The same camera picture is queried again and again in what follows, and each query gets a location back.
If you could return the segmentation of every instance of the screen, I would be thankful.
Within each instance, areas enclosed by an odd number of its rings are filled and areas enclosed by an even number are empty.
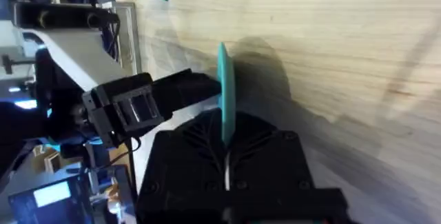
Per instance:
[[[63,199],[70,198],[70,190],[68,182],[57,183],[34,191],[37,207],[43,207],[51,203],[56,203]]]

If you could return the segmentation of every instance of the electronic device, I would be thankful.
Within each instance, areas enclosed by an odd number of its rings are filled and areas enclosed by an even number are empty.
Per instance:
[[[84,91],[84,122],[106,146],[129,145],[130,138],[170,119],[173,111],[221,92],[217,80],[191,70],[157,81],[148,73],[127,75],[86,38],[75,41],[81,51],[69,48],[53,29],[90,23],[64,12],[89,17],[96,10],[21,3],[15,25],[40,37],[52,60]],[[94,23],[114,21],[100,14]],[[64,20],[50,22],[52,29],[47,29],[39,22],[44,16]],[[296,133],[237,112],[236,131],[225,145],[221,116],[219,109],[203,112],[156,135],[136,204],[140,223],[354,223],[341,190],[314,187]]]

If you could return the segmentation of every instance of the wood grain surface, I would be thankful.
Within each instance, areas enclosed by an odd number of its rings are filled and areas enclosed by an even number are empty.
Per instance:
[[[441,0],[118,1],[155,78],[213,73],[225,42],[240,108],[298,132],[357,221],[441,223]]]

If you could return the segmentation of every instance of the wooden table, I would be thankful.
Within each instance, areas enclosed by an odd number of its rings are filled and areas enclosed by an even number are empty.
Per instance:
[[[239,107],[298,132],[356,220],[441,223],[441,0],[118,1],[155,78],[212,73],[225,42]]]

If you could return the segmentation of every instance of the screw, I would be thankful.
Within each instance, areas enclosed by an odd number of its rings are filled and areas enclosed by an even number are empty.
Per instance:
[[[248,184],[245,181],[238,181],[236,183],[236,187],[240,190],[244,190],[244,189],[248,188]]]
[[[298,187],[299,187],[301,190],[308,190],[311,186],[310,186],[309,182],[307,182],[307,181],[301,181],[301,182],[299,182]]]
[[[159,185],[157,182],[150,182],[147,184],[147,187],[145,188],[146,194],[153,194],[155,193],[159,188]]]
[[[287,140],[292,140],[297,137],[297,134],[295,132],[286,132],[284,135],[284,138]]]
[[[205,189],[211,190],[211,191],[216,191],[218,190],[218,184],[216,182],[208,182],[205,184]]]

